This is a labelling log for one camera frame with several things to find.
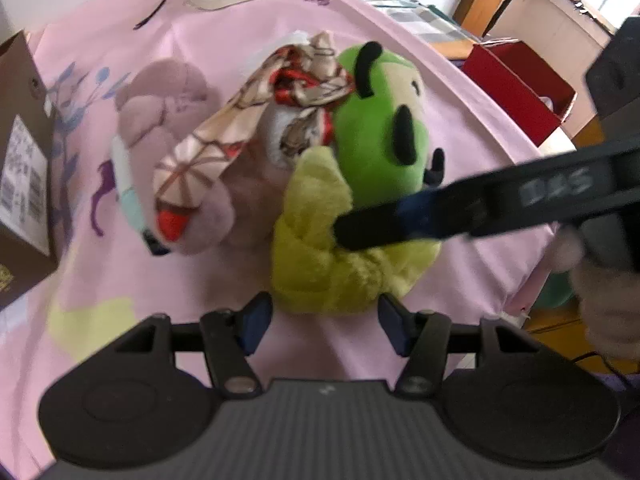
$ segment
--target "gloved hand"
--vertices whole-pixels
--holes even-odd
[[[640,274],[598,266],[585,256],[573,228],[558,233],[545,259],[553,272],[571,271],[586,338],[595,349],[607,357],[640,360]]]

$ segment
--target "pink bedsheet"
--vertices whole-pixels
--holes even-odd
[[[63,251],[59,271],[21,301],[28,322],[0,343],[0,462],[17,478],[46,468],[52,457],[36,419],[47,385],[118,333],[151,313],[175,322],[214,308],[239,308],[269,288],[269,248],[212,249],[195,257],[150,256],[126,223],[115,193],[98,197],[101,166],[115,133],[113,91],[127,74],[173,56],[197,65],[228,98],[242,81],[243,61],[294,30],[332,30],[339,48],[378,40],[417,64],[426,83],[427,125],[447,153],[447,181],[539,156],[507,115],[458,69],[398,23],[359,0],[257,0],[201,12],[169,0],[144,28],[158,0],[94,0],[32,35],[37,65],[62,120],[56,131],[53,221]],[[455,322],[477,322],[505,307],[529,306],[545,278],[530,275],[551,236],[537,228],[485,240],[450,240],[437,263],[406,298]],[[202,363],[178,359],[202,376]],[[375,311],[347,318],[276,313],[252,365],[263,380],[385,378],[393,355]]]

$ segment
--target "cardboard box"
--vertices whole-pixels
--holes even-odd
[[[22,32],[0,46],[0,310],[57,267],[50,232],[55,113]]]
[[[540,146],[574,106],[577,94],[522,41],[475,45],[462,66],[536,146]],[[540,100],[547,97],[553,111]]]

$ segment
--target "yellow plush toy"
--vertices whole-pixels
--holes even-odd
[[[351,208],[351,189],[331,148],[306,150],[274,231],[272,284],[286,310],[348,314],[383,292],[402,298],[438,256],[440,243],[432,240],[357,253],[337,248],[332,226]]]
[[[369,42],[338,62],[355,92],[334,112],[337,155],[318,146],[300,157],[273,237],[272,285],[292,312],[360,312],[383,292],[402,298],[436,259],[440,243],[417,240],[349,252],[337,247],[338,216],[438,185],[444,154],[426,169],[420,73],[409,61]]]

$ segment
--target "label on box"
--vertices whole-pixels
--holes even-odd
[[[0,221],[49,256],[47,159],[20,115],[14,119],[0,176]]]

